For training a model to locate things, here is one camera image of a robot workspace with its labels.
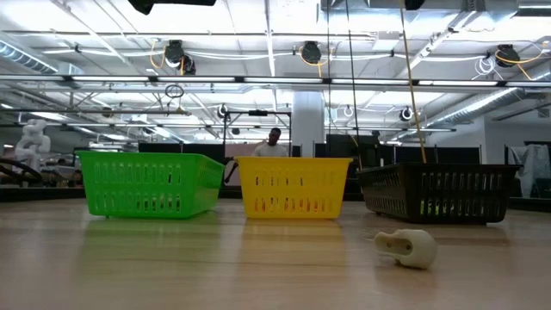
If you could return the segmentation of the white robot figure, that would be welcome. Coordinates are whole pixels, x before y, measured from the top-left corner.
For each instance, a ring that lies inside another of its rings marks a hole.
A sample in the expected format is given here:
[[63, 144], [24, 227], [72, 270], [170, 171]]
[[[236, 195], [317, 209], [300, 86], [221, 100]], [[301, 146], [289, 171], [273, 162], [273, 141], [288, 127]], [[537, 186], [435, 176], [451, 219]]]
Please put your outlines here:
[[15, 146], [15, 157], [35, 171], [40, 170], [44, 154], [51, 151], [51, 139], [44, 134], [46, 121], [31, 119], [22, 128], [22, 137]]

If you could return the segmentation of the white square column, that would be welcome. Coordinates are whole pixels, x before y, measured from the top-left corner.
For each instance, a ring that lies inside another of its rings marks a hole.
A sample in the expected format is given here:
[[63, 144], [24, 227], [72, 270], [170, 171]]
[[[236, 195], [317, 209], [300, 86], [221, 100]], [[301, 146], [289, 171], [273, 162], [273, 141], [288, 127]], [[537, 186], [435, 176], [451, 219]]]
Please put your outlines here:
[[293, 146], [301, 148], [301, 156], [312, 158], [315, 145], [324, 142], [325, 102], [321, 92], [298, 91], [292, 106]]

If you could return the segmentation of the grey plastic cover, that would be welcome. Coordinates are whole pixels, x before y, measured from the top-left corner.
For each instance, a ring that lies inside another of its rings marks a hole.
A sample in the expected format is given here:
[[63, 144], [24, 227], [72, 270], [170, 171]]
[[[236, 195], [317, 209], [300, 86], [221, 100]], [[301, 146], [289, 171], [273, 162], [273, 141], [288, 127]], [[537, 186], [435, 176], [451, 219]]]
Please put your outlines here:
[[538, 179], [551, 179], [551, 154], [546, 145], [510, 146], [507, 164], [518, 165], [515, 178], [522, 198], [530, 198]]

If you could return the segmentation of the yellow plastic basket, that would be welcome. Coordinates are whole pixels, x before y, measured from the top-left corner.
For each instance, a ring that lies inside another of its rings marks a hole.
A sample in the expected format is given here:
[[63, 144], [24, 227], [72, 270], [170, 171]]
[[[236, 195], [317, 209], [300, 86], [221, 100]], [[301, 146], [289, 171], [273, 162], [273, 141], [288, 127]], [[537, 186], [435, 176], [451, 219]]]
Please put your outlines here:
[[336, 219], [350, 158], [237, 157], [250, 219]]

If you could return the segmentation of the black metal stand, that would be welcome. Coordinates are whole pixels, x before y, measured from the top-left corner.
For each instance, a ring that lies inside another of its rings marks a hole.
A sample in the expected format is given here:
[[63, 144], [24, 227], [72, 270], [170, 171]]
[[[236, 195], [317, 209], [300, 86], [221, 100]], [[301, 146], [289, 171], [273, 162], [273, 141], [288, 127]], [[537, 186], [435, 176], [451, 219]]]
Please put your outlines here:
[[226, 134], [227, 129], [230, 127], [230, 124], [228, 123], [228, 118], [231, 115], [236, 115], [235, 118], [232, 118], [233, 121], [236, 121], [241, 115], [247, 114], [248, 116], [260, 116], [265, 117], [269, 115], [273, 115], [276, 119], [280, 121], [281, 124], [285, 124], [281, 120], [281, 115], [286, 115], [288, 117], [288, 123], [285, 124], [289, 131], [289, 139], [288, 139], [288, 156], [291, 157], [293, 154], [293, 147], [292, 147], [292, 113], [291, 112], [279, 112], [279, 111], [268, 111], [264, 109], [252, 109], [247, 111], [231, 111], [227, 110], [222, 113], [223, 114], [223, 138], [222, 138], [222, 145], [226, 146]]

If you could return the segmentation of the black plastic basket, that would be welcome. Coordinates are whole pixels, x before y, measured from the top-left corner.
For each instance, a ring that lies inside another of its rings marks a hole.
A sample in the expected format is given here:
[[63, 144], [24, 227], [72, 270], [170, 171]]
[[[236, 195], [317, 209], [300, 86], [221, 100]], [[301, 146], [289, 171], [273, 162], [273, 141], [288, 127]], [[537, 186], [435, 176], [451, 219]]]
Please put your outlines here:
[[487, 224], [505, 218], [518, 165], [393, 164], [363, 170], [368, 210], [418, 224]]

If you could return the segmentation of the green plastic basket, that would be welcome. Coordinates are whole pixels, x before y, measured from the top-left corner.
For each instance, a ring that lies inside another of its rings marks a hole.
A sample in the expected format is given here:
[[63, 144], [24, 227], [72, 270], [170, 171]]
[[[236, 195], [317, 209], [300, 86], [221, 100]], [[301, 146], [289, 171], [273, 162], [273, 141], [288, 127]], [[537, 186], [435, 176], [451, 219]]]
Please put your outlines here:
[[77, 153], [90, 214], [186, 219], [212, 209], [225, 166], [194, 153]]

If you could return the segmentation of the person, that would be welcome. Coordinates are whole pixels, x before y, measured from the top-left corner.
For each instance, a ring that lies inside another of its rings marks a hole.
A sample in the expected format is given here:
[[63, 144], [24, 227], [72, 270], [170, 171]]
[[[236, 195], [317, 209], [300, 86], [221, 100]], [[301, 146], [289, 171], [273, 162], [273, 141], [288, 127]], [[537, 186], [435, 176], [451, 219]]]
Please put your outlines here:
[[278, 143], [281, 137], [281, 129], [273, 127], [265, 143], [257, 146], [252, 153], [253, 157], [283, 158], [288, 156], [288, 150]]

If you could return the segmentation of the long linear light fixture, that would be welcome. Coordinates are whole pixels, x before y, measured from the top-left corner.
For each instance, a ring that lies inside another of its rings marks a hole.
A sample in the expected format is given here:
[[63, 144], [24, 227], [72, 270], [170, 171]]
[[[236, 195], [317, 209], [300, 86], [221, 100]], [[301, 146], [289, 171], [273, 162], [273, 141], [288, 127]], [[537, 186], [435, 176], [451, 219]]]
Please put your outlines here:
[[228, 76], [90, 76], [0, 74], [0, 81], [102, 82], [102, 83], [212, 83], [212, 84], [338, 84], [360, 86], [471, 87], [471, 88], [551, 88], [551, 81], [435, 80], [328, 77], [228, 77]]

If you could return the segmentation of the black partition panel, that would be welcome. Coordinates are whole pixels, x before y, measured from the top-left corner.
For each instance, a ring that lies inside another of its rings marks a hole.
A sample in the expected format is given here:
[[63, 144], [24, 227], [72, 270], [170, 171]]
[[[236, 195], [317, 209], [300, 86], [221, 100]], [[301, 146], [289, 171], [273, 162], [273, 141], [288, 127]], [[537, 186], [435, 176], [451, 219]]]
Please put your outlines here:
[[[427, 164], [480, 164], [479, 147], [424, 148]], [[390, 164], [422, 164], [419, 146], [383, 144], [375, 136], [361, 136], [359, 144], [355, 136], [327, 134], [326, 142], [315, 145], [316, 158], [352, 158], [352, 169], [372, 168]]]

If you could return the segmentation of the white plastic skull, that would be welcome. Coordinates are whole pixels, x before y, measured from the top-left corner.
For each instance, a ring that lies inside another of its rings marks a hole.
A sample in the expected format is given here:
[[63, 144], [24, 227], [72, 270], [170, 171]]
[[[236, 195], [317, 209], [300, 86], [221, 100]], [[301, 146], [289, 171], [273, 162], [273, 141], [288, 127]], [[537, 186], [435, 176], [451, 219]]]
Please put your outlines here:
[[437, 243], [424, 230], [378, 232], [373, 242], [378, 254], [391, 257], [405, 267], [427, 270], [436, 260]]

